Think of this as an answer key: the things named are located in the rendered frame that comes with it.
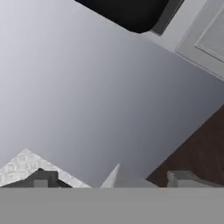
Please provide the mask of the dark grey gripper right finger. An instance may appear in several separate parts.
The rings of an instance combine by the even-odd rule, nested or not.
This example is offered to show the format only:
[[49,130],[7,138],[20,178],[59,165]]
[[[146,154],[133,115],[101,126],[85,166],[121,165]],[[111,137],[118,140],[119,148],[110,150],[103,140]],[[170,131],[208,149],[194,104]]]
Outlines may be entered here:
[[217,187],[224,188],[224,185],[219,185],[211,181],[204,180],[194,175],[190,171],[168,171],[167,172],[168,187]]

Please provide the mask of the grey microwave door, black window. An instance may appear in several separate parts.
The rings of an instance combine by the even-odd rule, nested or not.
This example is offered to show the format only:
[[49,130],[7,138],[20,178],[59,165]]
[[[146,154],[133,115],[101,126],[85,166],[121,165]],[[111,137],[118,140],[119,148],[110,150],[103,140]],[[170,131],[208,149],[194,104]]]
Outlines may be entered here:
[[224,82],[74,0],[0,0],[0,167],[30,150],[91,186],[147,177]]

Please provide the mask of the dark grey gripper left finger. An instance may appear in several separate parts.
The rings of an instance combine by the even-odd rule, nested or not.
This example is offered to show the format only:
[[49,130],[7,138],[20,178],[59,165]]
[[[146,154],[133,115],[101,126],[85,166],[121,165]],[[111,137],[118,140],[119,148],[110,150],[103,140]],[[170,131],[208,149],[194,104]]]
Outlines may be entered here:
[[3,188],[72,188],[59,178],[57,171],[46,171],[38,168],[30,176],[19,181],[3,185]]

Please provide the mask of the pale grey cupboard door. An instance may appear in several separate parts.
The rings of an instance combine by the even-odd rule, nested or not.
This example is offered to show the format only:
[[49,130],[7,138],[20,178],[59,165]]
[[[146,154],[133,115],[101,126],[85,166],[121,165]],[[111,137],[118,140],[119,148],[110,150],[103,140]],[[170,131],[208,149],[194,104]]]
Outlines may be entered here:
[[207,0],[176,53],[224,81],[224,0]]

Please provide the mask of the pale grey pointed block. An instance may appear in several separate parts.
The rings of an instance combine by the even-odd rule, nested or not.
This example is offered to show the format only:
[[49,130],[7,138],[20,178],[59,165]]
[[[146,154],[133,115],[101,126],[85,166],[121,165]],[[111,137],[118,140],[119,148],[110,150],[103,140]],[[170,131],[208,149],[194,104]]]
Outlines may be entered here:
[[150,188],[153,183],[137,176],[123,165],[118,164],[102,183],[101,188]]

